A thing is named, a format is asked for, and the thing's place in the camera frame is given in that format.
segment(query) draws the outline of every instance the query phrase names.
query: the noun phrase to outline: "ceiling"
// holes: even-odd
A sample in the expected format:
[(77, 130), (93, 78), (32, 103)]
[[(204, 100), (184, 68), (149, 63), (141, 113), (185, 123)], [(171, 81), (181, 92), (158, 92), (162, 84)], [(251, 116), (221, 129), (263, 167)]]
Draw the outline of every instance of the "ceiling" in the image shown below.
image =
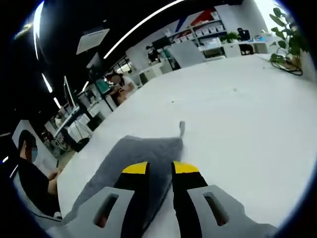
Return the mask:
[[(66, 103), (63, 93), (63, 76), (66, 75), (71, 87), (80, 91), (88, 79), (85, 67), (96, 52), (103, 56), (141, 20), (167, 5), (173, 0), (46, 0), (40, 23), (40, 53), (36, 59), (33, 44), (33, 28), (15, 40), (11, 54), (11, 68), (17, 108), (24, 118), (33, 117), (47, 121), (58, 110), (53, 101), (57, 97), (61, 104)], [(195, 12), (213, 8), (220, 4), (240, 4), (242, 0), (186, 0), (174, 5), (151, 18), (127, 37), (106, 60), (104, 70), (125, 55), (131, 46), (180, 19)], [(76, 55), (77, 46), (85, 31), (96, 27), (109, 28), (102, 43), (87, 52)], [(52, 86), (49, 93), (43, 72)]]

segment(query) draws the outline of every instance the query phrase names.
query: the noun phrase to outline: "gray cloth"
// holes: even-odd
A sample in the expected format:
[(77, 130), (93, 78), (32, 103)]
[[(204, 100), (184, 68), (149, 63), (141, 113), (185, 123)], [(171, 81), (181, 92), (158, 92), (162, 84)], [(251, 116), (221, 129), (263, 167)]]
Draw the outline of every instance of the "gray cloth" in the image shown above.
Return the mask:
[(181, 121), (179, 128), (179, 137), (142, 139), (126, 136), (120, 139), (85, 185), (62, 223), (66, 224), (73, 220), (78, 207), (101, 189), (106, 186), (113, 187), (126, 167), (146, 161), (150, 163), (150, 200), (144, 222), (145, 231), (159, 211), (170, 188), (171, 163), (181, 159), (185, 122)]

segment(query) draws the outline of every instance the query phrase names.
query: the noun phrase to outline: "white cabinet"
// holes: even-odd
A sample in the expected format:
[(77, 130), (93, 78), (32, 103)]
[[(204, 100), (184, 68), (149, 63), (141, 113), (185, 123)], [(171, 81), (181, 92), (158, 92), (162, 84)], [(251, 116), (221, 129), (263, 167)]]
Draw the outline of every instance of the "white cabinet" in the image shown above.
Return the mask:
[(239, 45), (223, 45), (223, 50), (227, 58), (241, 56)]

